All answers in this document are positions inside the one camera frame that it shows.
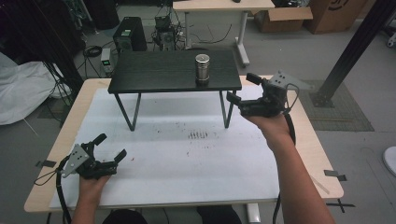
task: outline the black tape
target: black tape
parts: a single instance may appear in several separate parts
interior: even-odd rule
[[[56,161],[38,161],[35,166],[39,168],[49,167],[53,168],[56,165]]]
[[[346,210],[344,209],[344,207],[356,207],[354,204],[352,203],[341,203],[340,199],[337,199],[338,203],[326,203],[328,206],[340,206],[341,208],[341,212],[345,213]]]
[[[345,175],[339,175],[336,171],[324,170],[324,174],[326,176],[337,177],[338,181],[347,181],[347,177]]]

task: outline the desk leg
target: desk leg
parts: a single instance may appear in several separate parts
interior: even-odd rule
[[[248,223],[261,223],[259,205],[257,203],[247,204]]]
[[[117,103],[119,103],[122,115],[125,117],[126,123],[128,124],[128,127],[129,127],[129,130],[131,130],[131,132],[133,132],[134,127],[136,126],[137,114],[139,113],[140,99],[142,97],[142,93],[139,92],[137,95],[136,107],[134,109],[134,121],[132,124],[131,124],[131,121],[129,121],[129,119],[128,119],[128,115],[126,114],[125,108],[123,107],[123,104],[121,102],[119,95],[118,94],[114,94],[114,95],[116,96]]]
[[[244,66],[248,66],[250,64],[250,61],[248,60],[248,55],[247,55],[247,52],[246,52],[245,46],[244,46],[244,35],[245,35],[245,28],[247,26],[247,19],[248,19],[248,12],[243,11],[241,27],[239,29],[239,36],[235,38],[236,46],[239,51],[239,55],[241,55],[242,65],[244,65]]]
[[[190,12],[185,12],[184,13],[184,25],[186,26],[186,43],[184,48],[185,49],[190,49],[191,48],[191,39],[190,39],[190,27],[189,27],[189,15]]]
[[[225,114],[224,100],[222,96],[222,91],[219,91],[220,94],[220,103],[221,103],[221,112],[223,114],[224,127],[228,128],[230,126],[231,114],[233,113],[233,104],[230,103],[230,108],[228,109],[228,116]]]

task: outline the metal can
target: metal can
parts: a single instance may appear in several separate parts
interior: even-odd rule
[[[206,54],[198,54],[195,57],[195,82],[198,85],[209,83],[210,58]]]

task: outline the black table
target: black table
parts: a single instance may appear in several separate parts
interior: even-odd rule
[[[209,83],[195,83],[195,56],[210,57]],[[114,94],[131,131],[136,125],[141,94],[144,92],[219,91],[224,126],[230,124],[233,105],[225,113],[222,91],[240,91],[242,84],[231,50],[124,51],[119,58],[108,92]],[[134,121],[122,105],[119,94],[138,93]]]

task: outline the cardboard box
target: cardboard box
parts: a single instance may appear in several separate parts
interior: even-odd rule
[[[312,20],[309,7],[277,7],[254,14],[254,21],[263,33],[298,31],[304,20]]]
[[[314,19],[304,26],[312,34],[326,34],[348,30],[358,18],[367,0],[311,0]]]
[[[366,5],[364,5],[363,9],[361,10],[361,13],[358,16],[358,19],[364,19],[367,16],[367,13],[369,13],[370,9],[373,7],[373,4],[375,3],[376,0],[367,0]]]

